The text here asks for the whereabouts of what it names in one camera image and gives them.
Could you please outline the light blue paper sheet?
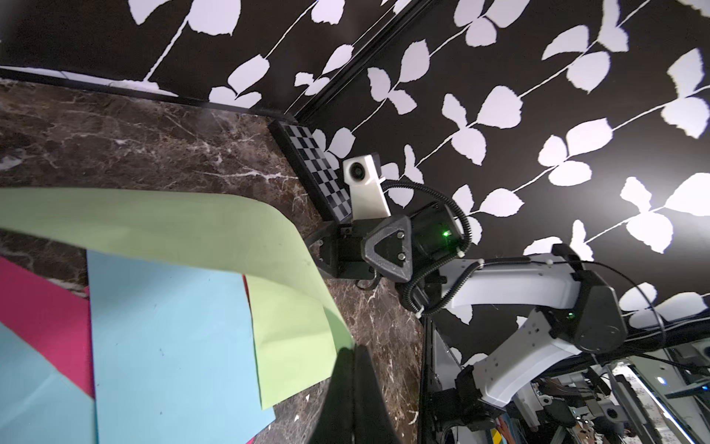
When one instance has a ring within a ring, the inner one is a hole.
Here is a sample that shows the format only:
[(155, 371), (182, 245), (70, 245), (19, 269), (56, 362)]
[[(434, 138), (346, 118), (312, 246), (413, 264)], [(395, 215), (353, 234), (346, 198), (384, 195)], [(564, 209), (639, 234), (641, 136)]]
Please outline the light blue paper sheet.
[(89, 252), (103, 443), (245, 443), (261, 405), (241, 275)]
[(96, 443), (94, 400), (1, 327), (1, 441)]

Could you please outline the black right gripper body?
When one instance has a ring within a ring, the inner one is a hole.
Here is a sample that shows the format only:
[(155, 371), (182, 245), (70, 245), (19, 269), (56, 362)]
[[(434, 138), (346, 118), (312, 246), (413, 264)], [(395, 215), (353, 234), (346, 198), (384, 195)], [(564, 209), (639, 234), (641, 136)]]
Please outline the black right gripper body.
[(332, 279), (389, 279), (407, 283), (416, 273), (463, 250), (465, 231), (444, 203), (410, 215), (327, 222), (305, 241), (314, 261)]

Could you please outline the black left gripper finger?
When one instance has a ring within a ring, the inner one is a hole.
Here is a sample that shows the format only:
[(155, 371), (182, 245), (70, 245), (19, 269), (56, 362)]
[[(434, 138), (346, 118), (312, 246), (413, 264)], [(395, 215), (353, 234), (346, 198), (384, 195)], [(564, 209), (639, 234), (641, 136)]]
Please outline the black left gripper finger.
[(368, 349), (343, 348), (311, 443), (399, 443)]

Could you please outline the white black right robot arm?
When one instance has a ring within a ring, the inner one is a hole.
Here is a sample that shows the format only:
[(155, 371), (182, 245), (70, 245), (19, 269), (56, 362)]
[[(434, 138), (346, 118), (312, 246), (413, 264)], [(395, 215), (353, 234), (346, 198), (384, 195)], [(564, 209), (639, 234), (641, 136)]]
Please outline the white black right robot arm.
[(555, 364), (610, 353), (628, 329), (614, 290), (560, 243), (537, 257), (468, 260), (469, 225), (453, 201), (410, 216), (325, 223), (307, 238), (334, 279), (388, 279), (401, 305), (420, 318), (462, 305), (528, 305), (525, 323), (483, 360), (464, 368), (455, 393), (463, 407), (502, 409)]

